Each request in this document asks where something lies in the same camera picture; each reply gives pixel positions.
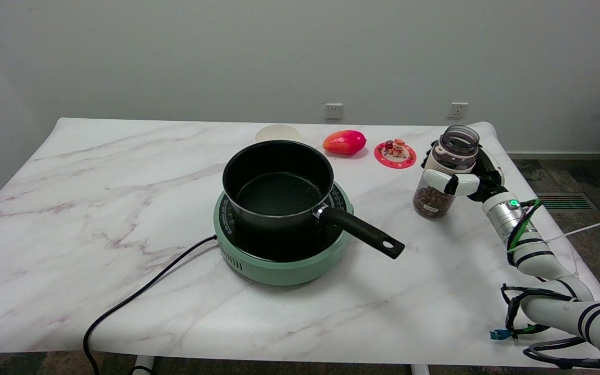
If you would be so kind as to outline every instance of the jar of beans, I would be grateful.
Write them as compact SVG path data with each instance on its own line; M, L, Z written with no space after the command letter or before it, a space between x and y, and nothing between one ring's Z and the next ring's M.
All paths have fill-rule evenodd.
M468 126L454 125L432 143L423 170L436 169L445 174L469 173L478 155L478 133ZM428 185L421 177L414 193L414 209L425 218L440 218L451 208L454 195Z

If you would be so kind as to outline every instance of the saucepan handle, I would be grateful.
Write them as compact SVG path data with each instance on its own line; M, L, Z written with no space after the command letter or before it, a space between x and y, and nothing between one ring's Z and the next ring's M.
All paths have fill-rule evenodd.
M321 223L332 224L342 228L362 242L365 242L365 244L390 256L390 258L397 258L402 254L402 250L404 250L402 242L390 237L390 235L379 228L356 218L343 209L323 206L315 212L315 216L319 218Z

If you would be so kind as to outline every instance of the jar label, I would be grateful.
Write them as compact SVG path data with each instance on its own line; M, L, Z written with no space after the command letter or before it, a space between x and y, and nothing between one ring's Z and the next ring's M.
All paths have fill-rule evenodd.
M423 208L426 209L427 211L432 211L432 212L438 212L439 211L438 208L427 206L427 204L423 204Z

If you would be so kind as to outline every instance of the pan rim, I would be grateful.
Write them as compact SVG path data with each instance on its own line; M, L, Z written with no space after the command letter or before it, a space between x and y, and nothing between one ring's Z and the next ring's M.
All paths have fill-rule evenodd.
M317 156L319 156L319 158L327 166L328 172L330 174L330 186L327 189L326 194L324 194L324 196L316 204L314 204L310 208L303 209L302 211L298 211L293 214L266 215L266 214L261 214L256 211L251 211L250 209L246 209L245 207L240 206L240 204L238 204L238 202L235 199L233 199L233 197L231 197L231 194L229 194L228 190L226 189L226 175L227 175L227 171L229 171L229 169L231 169L233 161L236 160L243 153L248 152L251 149L254 149L257 147L262 147L263 145L267 145L267 144L271 144L271 143L286 143L286 144L298 145L300 147L304 147L305 149L308 149L311 152L314 152L314 154L316 154ZM223 186L223 192L224 192L224 195L226 195L226 199L228 199L231 202L231 204L233 204L238 209L241 209L242 211L247 212L248 214L259 216L261 218L279 218L279 219L291 218L293 216L298 216L298 215L306 214L307 212L314 211L314 209L316 209L316 207L319 207L319 206L321 206L321 204L323 204L324 200L326 200L327 197L330 195L330 192L332 192L333 187L335 185L335 173L333 171L333 166L330 164L330 161L328 160L328 158L324 154L322 154L318 149L315 149L314 147L311 147L310 145L307 145L302 142L296 142L296 141L290 141L290 140L269 140L269 141L257 142L257 143L253 143L252 145L248 145L247 147L241 149L235 155L233 155L233 157L231 157L231 159L228 161L228 163L226 163L226 166L224 167L223 170L224 170L224 172L223 172L223 175L221 176L221 185Z

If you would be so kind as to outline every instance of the power socket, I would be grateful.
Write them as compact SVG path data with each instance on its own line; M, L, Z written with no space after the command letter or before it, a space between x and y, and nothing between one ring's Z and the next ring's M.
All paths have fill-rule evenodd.
M451 109L446 115L447 119L461 119L467 113L469 103L451 103Z
M344 105L341 103L326 103L326 119L339 120L344 117Z

